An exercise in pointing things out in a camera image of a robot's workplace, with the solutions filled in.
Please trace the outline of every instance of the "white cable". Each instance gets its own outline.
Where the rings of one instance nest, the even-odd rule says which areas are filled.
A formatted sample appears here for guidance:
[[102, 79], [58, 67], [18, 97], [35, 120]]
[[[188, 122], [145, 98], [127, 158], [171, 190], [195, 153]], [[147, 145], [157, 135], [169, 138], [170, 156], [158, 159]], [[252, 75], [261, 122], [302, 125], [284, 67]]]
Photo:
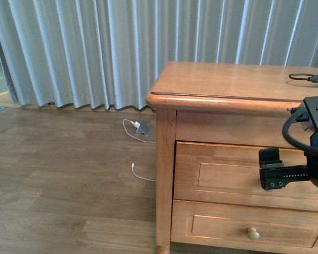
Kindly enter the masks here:
[[151, 182], [155, 182], [155, 180], [152, 180], [152, 179], [147, 179], [147, 178], [144, 178], [144, 177], [141, 177], [141, 176], [137, 176], [136, 173], [134, 172], [134, 163], [132, 163], [132, 172], [133, 172], [133, 175], [135, 175], [136, 177], [142, 179], [142, 180], [147, 180], [147, 181], [151, 181]]
[[139, 141], [144, 142], [144, 143], [155, 143], [155, 141], [145, 141], [145, 140], [139, 139], [139, 138], [137, 138], [137, 137], [135, 137], [135, 136], [129, 134], [128, 131], [126, 130], [126, 127], [125, 127], [125, 121], [130, 122], [133, 126], [136, 125], [137, 122], [132, 122], [132, 121], [130, 121], [130, 120], [128, 120], [128, 119], [122, 120], [123, 128], [125, 129], [127, 135], [129, 135], [131, 138], [134, 138], [134, 139], [139, 140]]

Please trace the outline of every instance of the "cord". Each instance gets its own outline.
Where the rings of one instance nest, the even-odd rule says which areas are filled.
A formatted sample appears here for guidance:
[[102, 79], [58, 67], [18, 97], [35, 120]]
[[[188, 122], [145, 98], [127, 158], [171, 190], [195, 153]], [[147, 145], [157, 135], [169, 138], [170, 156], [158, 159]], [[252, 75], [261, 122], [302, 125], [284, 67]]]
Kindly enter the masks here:
[[144, 177], [141, 177], [141, 176], [137, 176], [136, 173], [134, 172], [134, 163], [132, 163], [132, 172], [133, 172], [133, 175], [135, 175], [136, 177], [142, 179], [142, 180], [147, 180], [147, 181], [151, 181], [151, 182], [155, 182], [155, 180], [152, 180], [152, 179], [147, 179], [147, 178], [144, 178]]
[[132, 122], [131, 120], [128, 120], [128, 119], [122, 120], [123, 128], [125, 129], [127, 135], [129, 135], [131, 138], [134, 138], [134, 139], [139, 140], [139, 141], [144, 142], [144, 143], [155, 143], [155, 141], [145, 141], [145, 140], [139, 139], [139, 138], [129, 134], [128, 131], [126, 130], [126, 127], [125, 127], [125, 121], [130, 122], [136, 128], [138, 128], [140, 126], [140, 124], [138, 122]]
[[[296, 78], [295, 76], [308, 76], [308, 78]], [[307, 74], [307, 73], [295, 73], [295, 74], [290, 74], [288, 75], [290, 79], [294, 80], [307, 80], [311, 81], [313, 83], [318, 83], [318, 75], [313, 75], [313, 74]]]
[[304, 152], [307, 152], [311, 155], [318, 156], [318, 147], [312, 147], [308, 146], [306, 144], [303, 144], [294, 138], [290, 136], [290, 133], [288, 132], [291, 125], [295, 122], [297, 122], [297, 118], [301, 116], [302, 114], [306, 113], [306, 109], [301, 108], [297, 110], [294, 114], [292, 114], [284, 123], [282, 126], [282, 135], [286, 139], [287, 142], [289, 142], [292, 146], [303, 150]]

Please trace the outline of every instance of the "drawer panel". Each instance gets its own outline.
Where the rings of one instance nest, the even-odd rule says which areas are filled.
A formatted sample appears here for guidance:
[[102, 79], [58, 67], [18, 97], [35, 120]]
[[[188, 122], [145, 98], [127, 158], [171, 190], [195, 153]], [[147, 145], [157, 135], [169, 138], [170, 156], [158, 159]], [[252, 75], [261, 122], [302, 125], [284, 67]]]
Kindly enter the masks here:
[[[249, 228], [257, 230], [259, 239], [248, 238]], [[268, 252], [318, 253], [318, 214], [174, 200], [171, 240]]]
[[[289, 116], [289, 114], [259, 116], [178, 111], [176, 139], [292, 148], [281, 135], [282, 126]], [[302, 143], [309, 144], [312, 133], [305, 132], [300, 123], [295, 123], [290, 128], [290, 134]]]
[[[174, 198], [318, 211], [318, 188], [310, 181], [269, 192], [262, 189], [261, 148], [177, 142]], [[280, 156], [285, 166], [306, 164], [306, 157], [295, 149], [281, 149]]]

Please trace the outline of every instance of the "black cable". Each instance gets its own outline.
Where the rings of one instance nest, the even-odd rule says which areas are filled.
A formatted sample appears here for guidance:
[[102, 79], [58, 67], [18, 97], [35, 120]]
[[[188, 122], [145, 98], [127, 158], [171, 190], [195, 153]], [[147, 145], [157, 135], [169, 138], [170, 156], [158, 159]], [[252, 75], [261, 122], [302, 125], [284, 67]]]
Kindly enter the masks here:
[[[295, 76], [308, 76], [307, 78], [297, 78]], [[290, 74], [288, 75], [290, 79], [294, 80], [307, 80], [311, 81], [312, 83], [318, 83], [318, 75], [313, 75], [313, 74], [307, 74], [307, 73], [295, 73], [295, 74]]]
[[282, 136], [286, 139], [287, 142], [289, 142], [292, 146], [303, 150], [304, 152], [307, 152], [311, 155], [318, 156], [318, 147], [312, 147], [308, 146], [306, 144], [303, 144], [294, 138], [290, 136], [290, 133], [288, 132], [291, 125], [295, 122], [297, 122], [297, 118], [301, 116], [302, 114], [306, 114], [306, 109], [302, 108], [297, 110], [294, 114], [292, 114], [284, 123], [282, 126]]

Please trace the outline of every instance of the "nightstand top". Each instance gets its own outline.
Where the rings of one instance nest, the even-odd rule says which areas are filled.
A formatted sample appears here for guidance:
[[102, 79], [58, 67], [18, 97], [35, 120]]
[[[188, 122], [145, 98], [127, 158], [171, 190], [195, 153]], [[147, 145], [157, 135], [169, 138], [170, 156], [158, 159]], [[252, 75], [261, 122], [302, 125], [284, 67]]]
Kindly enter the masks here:
[[318, 68], [169, 62], [151, 93], [289, 102], [318, 96], [317, 84], [291, 80], [291, 73], [318, 74]]
[[152, 108], [211, 112], [285, 113], [318, 85], [288, 75], [318, 75], [318, 68], [169, 62], [146, 97]]

